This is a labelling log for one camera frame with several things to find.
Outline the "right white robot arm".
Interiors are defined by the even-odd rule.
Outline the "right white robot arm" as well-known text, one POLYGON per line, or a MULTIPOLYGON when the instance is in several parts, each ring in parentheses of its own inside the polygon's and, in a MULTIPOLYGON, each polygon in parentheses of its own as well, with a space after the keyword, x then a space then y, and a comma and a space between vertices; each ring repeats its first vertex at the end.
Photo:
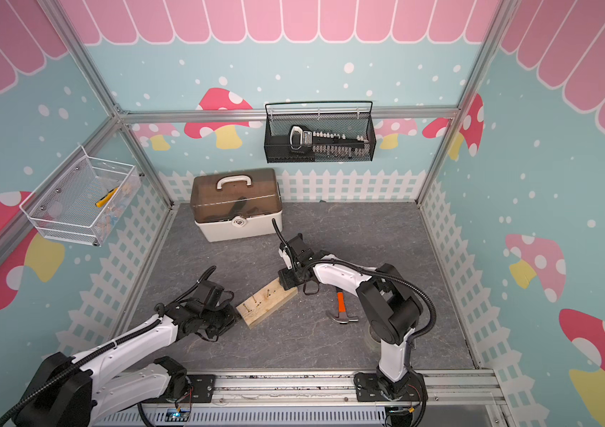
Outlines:
POLYGON ((411 350, 416 338, 428 334, 436 324, 431 298, 389 263, 376 268, 359 266, 327 251, 313 251, 302 234, 286 240, 275 220, 272 226, 286 265, 279 271, 281 286, 290 290, 314 283, 356 296, 370 329, 379 338, 375 373, 354 375, 356 399, 384 402, 385 426, 420 425, 429 396, 425 377, 411 366, 411 350))

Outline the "wooden block with nails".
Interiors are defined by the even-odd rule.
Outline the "wooden block with nails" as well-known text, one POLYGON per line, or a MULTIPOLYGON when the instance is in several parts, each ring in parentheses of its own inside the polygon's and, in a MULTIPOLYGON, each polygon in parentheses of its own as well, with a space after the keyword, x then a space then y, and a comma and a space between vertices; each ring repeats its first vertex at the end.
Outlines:
POLYGON ((296 286, 286 290, 275 279, 238 305, 237 311, 247 326, 254 328, 297 295, 296 286))

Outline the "orange black claw hammer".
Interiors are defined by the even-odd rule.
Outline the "orange black claw hammer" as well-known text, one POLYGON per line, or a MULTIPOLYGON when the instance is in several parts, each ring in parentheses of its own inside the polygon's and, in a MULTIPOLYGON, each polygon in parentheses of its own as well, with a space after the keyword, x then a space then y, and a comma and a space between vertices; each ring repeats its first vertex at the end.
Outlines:
POLYGON ((334 322, 347 325, 350 323, 357 323, 359 319, 357 317, 349 316, 345 307, 344 293, 341 288, 336 288, 337 297, 337 311, 327 311, 327 316, 334 322))

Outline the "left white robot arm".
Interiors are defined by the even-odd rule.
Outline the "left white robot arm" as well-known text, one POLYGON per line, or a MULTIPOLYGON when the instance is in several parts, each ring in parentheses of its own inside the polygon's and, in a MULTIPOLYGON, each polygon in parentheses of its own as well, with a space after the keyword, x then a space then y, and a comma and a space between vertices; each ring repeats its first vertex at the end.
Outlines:
POLYGON ((157 304, 148 320, 122 336, 73 356, 49 356, 0 426, 91 426, 130 407, 142 411, 146 400, 171 402, 173 420, 188 416, 192 403, 210 399, 211 375, 189 375, 168 356, 136 371, 131 367, 187 336, 215 343, 235 325, 238 312, 223 297, 225 289, 210 281, 214 272, 209 267, 189 290, 157 304))

